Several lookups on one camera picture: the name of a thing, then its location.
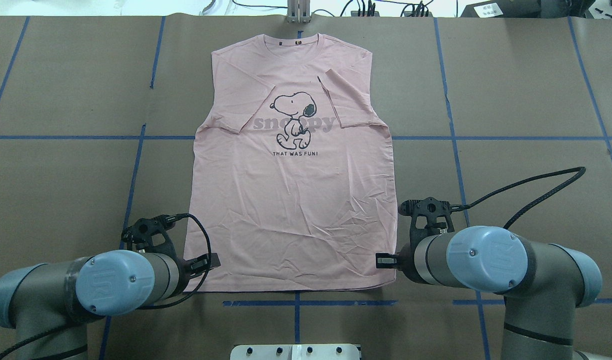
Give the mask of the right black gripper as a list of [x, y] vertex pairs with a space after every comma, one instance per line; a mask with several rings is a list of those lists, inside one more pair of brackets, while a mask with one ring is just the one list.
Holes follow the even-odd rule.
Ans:
[[416, 271], [414, 253], [409, 243], [402, 246], [397, 253], [376, 253], [377, 269], [399, 270], [410, 280], [419, 283]]

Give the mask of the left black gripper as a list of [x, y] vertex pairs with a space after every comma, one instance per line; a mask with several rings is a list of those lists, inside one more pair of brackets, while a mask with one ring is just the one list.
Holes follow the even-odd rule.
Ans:
[[192, 259], [176, 260], [177, 270], [179, 271], [178, 284], [176, 291], [184, 291], [191, 280], [205, 272], [221, 266], [218, 253], [206, 253]]

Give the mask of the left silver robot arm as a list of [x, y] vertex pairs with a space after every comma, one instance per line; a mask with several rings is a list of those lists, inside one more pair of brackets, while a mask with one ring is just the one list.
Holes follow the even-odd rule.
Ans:
[[89, 324], [179, 305], [190, 280], [219, 266], [216, 253], [183, 260], [120, 249], [8, 272], [0, 278], [0, 327], [17, 340], [0, 360], [15, 351], [20, 360], [86, 360]]

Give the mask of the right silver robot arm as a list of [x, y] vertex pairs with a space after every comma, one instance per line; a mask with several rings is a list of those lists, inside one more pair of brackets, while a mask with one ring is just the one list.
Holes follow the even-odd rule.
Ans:
[[377, 253], [376, 267], [418, 284], [503, 296], [503, 360], [603, 359], [573, 344], [576, 310], [592, 305], [603, 286], [598, 265], [581, 251], [478, 225]]

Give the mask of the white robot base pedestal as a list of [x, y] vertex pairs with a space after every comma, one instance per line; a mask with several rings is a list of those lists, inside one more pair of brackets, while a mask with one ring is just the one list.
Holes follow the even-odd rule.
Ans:
[[361, 360], [361, 346], [351, 343], [241, 344], [231, 360]]

